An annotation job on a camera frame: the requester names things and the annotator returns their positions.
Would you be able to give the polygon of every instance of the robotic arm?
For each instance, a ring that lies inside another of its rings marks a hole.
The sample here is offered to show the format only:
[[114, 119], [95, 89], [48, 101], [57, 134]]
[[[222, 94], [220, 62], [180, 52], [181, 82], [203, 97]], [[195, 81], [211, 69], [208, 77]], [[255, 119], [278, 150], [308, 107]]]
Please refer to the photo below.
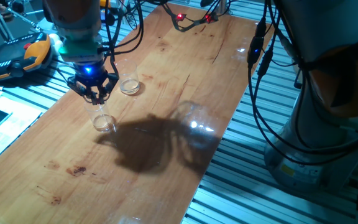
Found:
[[[358, 169], [358, 1], [274, 0], [278, 16], [272, 45], [260, 64], [257, 84], [249, 87], [254, 118], [268, 142], [267, 169], [291, 189], [304, 192], [339, 191]], [[270, 1], [265, 2], [273, 17]], [[257, 61], [265, 26], [258, 25], [249, 49], [249, 68]], [[288, 40], [280, 31], [282, 20]], [[279, 133], [256, 107], [257, 89], [272, 61], [275, 38], [303, 74], [293, 113]], [[269, 139], [259, 120], [274, 135]]]
[[104, 104], [119, 77], [108, 73], [104, 67], [99, 0], [43, 0], [46, 18], [56, 25], [65, 38], [60, 55], [66, 62], [73, 62], [76, 74], [68, 86], [94, 105]]

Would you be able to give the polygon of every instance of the black cable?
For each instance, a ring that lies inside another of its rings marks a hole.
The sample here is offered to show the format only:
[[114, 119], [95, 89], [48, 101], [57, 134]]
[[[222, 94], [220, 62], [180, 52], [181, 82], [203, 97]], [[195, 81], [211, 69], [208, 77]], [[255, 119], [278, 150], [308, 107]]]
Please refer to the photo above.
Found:
[[267, 4], [268, 4], [268, 1], [271, 1], [271, 0], [265, 0], [264, 14], [263, 14], [262, 18], [266, 18], [266, 12], [267, 12]]
[[[275, 16], [273, 15], [272, 2], [270, 0], [266, 0], [265, 2], [267, 2], [270, 18], [274, 18]], [[278, 25], [276, 24], [274, 19], [272, 19], [272, 24], [273, 24], [274, 29], [278, 30]]]
[[139, 46], [140, 43], [142, 42], [143, 35], [144, 35], [144, 21], [143, 21], [142, 5], [141, 5], [140, 1], [138, 1], [137, 12], [138, 12], [138, 15], [139, 15], [139, 30], [140, 30], [140, 38], [139, 38], [139, 41], [138, 41], [138, 43], [135, 45], [135, 47], [134, 47], [133, 49], [127, 50], [127, 51], [123, 51], [123, 52], [116, 52], [116, 55], [126, 54], [126, 53], [133, 52], [136, 48], [138, 48], [138, 46]]
[[[109, 1], [106, 1], [105, 5], [104, 5], [104, 18], [107, 18], [107, 11], [109, 10]], [[111, 53], [114, 52], [114, 47], [113, 44], [111, 42], [111, 34], [110, 34], [110, 26], [105, 24], [106, 26], [106, 32], [107, 32], [107, 37], [109, 39], [109, 50]]]
[[63, 75], [62, 71], [60, 70], [60, 68], [56, 68], [56, 71], [62, 76], [62, 78], [66, 81], [66, 84], [67, 84], [68, 83], [67, 79], [66, 79], [66, 77], [64, 77], [64, 75]]
[[[133, 21], [135, 21], [135, 28], [133, 28], [132, 25], [131, 25], [131, 23], [129, 22], [128, 16], [132, 16]], [[136, 22], [135, 16], [131, 13], [131, 14], [128, 14], [128, 15], [126, 15], [126, 16], [124, 16], [124, 17], [125, 17], [125, 20], [127, 21], [128, 25], [129, 25], [129, 27], [130, 27], [132, 30], [136, 30], [136, 29], [137, 29], [137, 22]]]
[[281, 66], [281, 67], [290, 67], [290, 66], [297, 65], [296, 62], [291, 63], [291, 64], [288, 64], [288, 65], [282, 65], [282, 64], [280, 64], [280, 63], [277, 63], [277, 62], [276, 62], [275, 60], [273, 60], [273, 59], [272, 59], [272, 62], [273, 62], [274, 64], [278, 65], [278, 66]]
[[[278, 24], [275, 21], [272, 21], [273, 25], [276, 27], [278, 26]], [[249, 67], [252, 68], [253, 63], [249, 62]], [[318, 149], [313, 149], [313, 150], [305, 150], [302, 148], [299, 148], [297, 146], [294, 146], [293, 144], [289, 143], [288, 141], [286, 141], [285, 139], [281, 138], [281, 136], [279, 136], [268, 124], [267, 122], [263, 119], [262, 115], [260, 114], [259, 110], [256, 108], [256, 106], [254, 106], [254, 110], [257, 114], [257, 116], [260, 118], [260, 120], [263, 122], [263, 124], [266, 126], [266, 128], [277, 138], [279, 139], [282, 143], [286, 144], [287, 146], [293, 148], [294, 150], [303, 152], [305, 154], [320, 154], [320, 155], [334, 155], [334, 154], [340, 154], [343, 152], [352, 152], [353, 150], [357, 149], [358, 147], [358, 139], [351, 141], [351, 142], [347, 142], [341, 146], [335, 146], [335, 147], [323, 147], [323, 148], [318, 148]]]
[[[281, 19], [281, 14], [278, 13], [278, 16], [277, 16], [277, 24], [280, 23], [280, 19]], [[274, 34], [273, 34], [273, 37], [272, 37], [272, 43], [270, 44], [270, 47], [271, 47], [271, 48], [273, 48], [274, 43], [275, 43], [275, 41], [276, 41], [277, 32], [278, 32], [277, 30], [274, 30]]]
[[[275, 20], [275, 18], [276, 18], [276, 13], [277, 13], [277, 8], [274, 9], [274, 17], [273, 17], [273, 18], [270, 18], [270, 20]], [[270, 31], [270, 29], [272, 28], [272, 26], [273, 26], [273, 23], [270, 23], [268, 29], [267, 29], [266, 32], [265, 32], [265, 35]]]
[[350, 154], [352, 151], [349, 151], [349, 152], [345, 152], [343, 154], [341, 154], [340, 156], [337, 156], [337, 157], [334, 157], [334, 158], [331, 158], [331, 159], [328, 159], [326, 161], [321, 161], [321, 162], [301, 162], [301, 161], [297, 161], [295, 159], [292, 159], [291, 157], [288, 157], [284, 152], [280, 151], [277, 147], [275, 147], [275, 145], [270, 141], [270, 139], [266, 136], [265, 134], [265, 131], [262, 129], [260, 123], [259, 123], [259, 120], [258, 120], [258, 117], [257, 117], [257, 107], [256, 107], [256, 96], [257, 96], [257, 91], [259, 89], [259, 84], [260, 84], [260, 81], [262, 79], [262, 77], [258, 77], [258, 80], [257, 80], [257, 83], [256, 83], [256, 86], [255, 86], [255, 95], [253, 94], [252, 92], [252, 79], [251, 79], [251, 69], [252, 69], [252, 66], [249, 66], [248, 67], [248, 82], [249, 82], [249, 93], [250, 93], [250, 98], [251, 98], [251, 101], [252, 101], [252, 110], [253, 110], [253, 114], [254, 114], [254, 119], [255, 119], [255, 122], [262, 134], [262, 136], [265, 138], [265, 140], [267, 141], [267, 143], [274, 149], [276, 150], [281, 156], [283, 156], [284, 158], [288, 159], [289, 161], [291, 162], [294, 162], [296, 164], [301, 164], [301, 165], [304, 165], [304, 166], [318, 166], [318, 165], [323, 165], [323, 164], [327, 164], [327, 163], [330, 163], [330, 162], [333, 162], [333, 161], [336, 161], [348, 154]]
[[307, 147], [310, 149], [309, 145], [307, 145], [307, 143], [305, 143], [305, 141], [301, 137], [301, 134], [299, 133], [299, 115], [301, 113], [302, 102], [303, 102], [303, 98], [305, 97], [305, 88], [306, 88], [305, 74], [302, 73], [302, 77], [303, 77], [303, 81], [302, 81], [301, 93], [299, 94], [299, 102], [298, 102], [298, 105], [296, 106], [297, 110], [296, 110], [296, 114], [295, 114], [295, 134], [296, 134], [296, 137], [298, 138], [299, 142], [304, 147]]
[[281, 67], [291, 67], [291, 66], [297, 65], [296, 62], [293, 62], [293, 63], [288, 64], [288, 65], [282, 65], [282, 64], [280, 64], [280, 63], [277, 63], [277, 62], [274, 61], [274, 60], [272, 60], [272, 62], [273, 62], [274, 64], [278, 65], [278, 66], [281, 66]]

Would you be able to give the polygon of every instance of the wooden table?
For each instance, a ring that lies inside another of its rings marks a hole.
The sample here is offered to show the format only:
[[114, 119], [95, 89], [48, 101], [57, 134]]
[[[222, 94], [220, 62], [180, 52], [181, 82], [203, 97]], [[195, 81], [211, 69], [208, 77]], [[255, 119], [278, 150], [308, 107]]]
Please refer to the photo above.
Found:
[[180, 223], [247, 86], [255, 21], [181, 33], [158, 7], [144, 27], [116, 58], [136, 61], [142, 82], [136, 96], [112, 93], [117, 131], [95, 131], [69, 91], [0, 156], [0, 223]]

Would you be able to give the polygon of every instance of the metal grating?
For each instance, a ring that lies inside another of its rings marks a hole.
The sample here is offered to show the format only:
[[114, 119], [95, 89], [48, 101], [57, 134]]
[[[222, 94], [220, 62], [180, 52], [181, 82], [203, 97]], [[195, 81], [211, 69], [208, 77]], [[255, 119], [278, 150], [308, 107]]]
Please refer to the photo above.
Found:
[[[200, 1], [175, 3], [200, 8]], [[154, 8], [154, 5], [144, 4], [144, 16]], [[253, 1], [236, 1], [231, 6], [233, 16], [255, 22], [262, 13], [263, 4]], [[130, 31], [129, 26], [123, 25], [118, 40]], [[105, 28], [100, 34], [107, 39]], [[279, 41], [276, 41], [273, 59], [278, 63], [291, 63]], [[2, 95], [45, 112], [68, 91], [64, 79], [55, 71], [64, 64], [54, 58], [47, 70], [11, 81], [11, 86], [6, 86]], [[260, 84], [258, 107], [276, 131], [289, 118], [299, 94], [293, 88], [294, 78], [291, 67], [271, 64]], [[252, 78], [254, 85], [256, 79], [255, 75]], [[266, 170], [264, 146], [246, 90], [182, 223], [356, 223], [357, 189], [348, 187], [338, 195], [305, 195], [288, 191]]]

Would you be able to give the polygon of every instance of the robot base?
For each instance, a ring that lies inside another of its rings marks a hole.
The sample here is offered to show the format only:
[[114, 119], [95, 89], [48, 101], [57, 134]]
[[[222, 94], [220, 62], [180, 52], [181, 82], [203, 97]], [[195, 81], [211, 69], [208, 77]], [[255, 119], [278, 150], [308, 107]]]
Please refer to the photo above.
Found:
[[[351, 139], [358, 138], [358, 134], [322, 121], [321, 116], [323, 116], [324, 120], [342, 124], [347, 123], [347, 119], [334, 117], [320, 106], [315, 108], [312, 105], [311, 95], [308, 94], [307, 87], [305, 88], [303, 102], [300, 105], [299, 98], [301, 96], [298, 97], [291, 118], [277, 133], [280, 137], [304, 150], [339, 146]], [[310, 148], [304, 147], [300, 143], [295, 132], [295, 120], [298, 110], [300, 110], [298, 120], [299, 134]], [[337, 154], [316, 155], [300, 152], [282, 143], [277, 138], [271, 139], [271, 142], [288, 157], [300, 162], [318, 163], [338, 156]], [[358, 166], [358, 149], [334, 162], [309, 166], [291, 162], [281, 156], [270, 145], [267, 145], [265, 148], [265, 164], [273, 178], [290, 189], [300, 192], [317, 192], [319, 190], [338, 192], [347, 183], [353, 170]]]

